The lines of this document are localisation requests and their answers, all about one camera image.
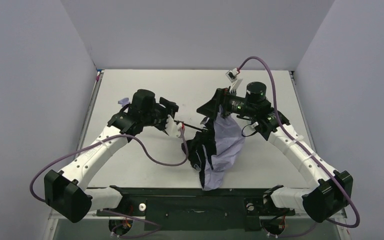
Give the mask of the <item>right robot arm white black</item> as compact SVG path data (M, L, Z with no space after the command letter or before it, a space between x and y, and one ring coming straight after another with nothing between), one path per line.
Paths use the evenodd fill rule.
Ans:
M258 81L246 86L244 97L231 87L217 88L213 97L197 108L197 113L215 119L236 114L255 125L254 130L275 146L292 163L308 188L277 185L264 193L270 208L302 210L317 223L347 206L351 201L353 177L339 172L322 160L299 135L290 121L266 97L267 86Z

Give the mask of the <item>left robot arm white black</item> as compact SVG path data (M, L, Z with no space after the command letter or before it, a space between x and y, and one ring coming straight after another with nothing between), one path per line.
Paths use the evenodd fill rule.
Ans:
M44 176L45 203L72 223L89 212L115 209L122 193L114 186L89 188L89 183L106 162L145 127L155 127L171 137L181 137L182 126L174 121L179 106L147 89L137 90L132 100L114 114L102 132L88 147L60 171Z

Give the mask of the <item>lilac black umbrella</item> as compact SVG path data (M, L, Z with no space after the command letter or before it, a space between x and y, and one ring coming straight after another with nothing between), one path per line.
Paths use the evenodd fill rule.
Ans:
M129 141L141 133L123 132L123 129L129 126L124 117L130 103L125 104L107 123L108 126L119 129L121 134L128 135ZM211 191L221 187L226 171L234 165L241 153L245 137L242 136L240 126L231 116L205 117L201 123L204 128L197 131L194 138L186 140L185 129L180 137L184 160L178 163L161 162L153 157L150 157L150 160L166 167L178 167L189 162L191 167L199 173L201 189Z

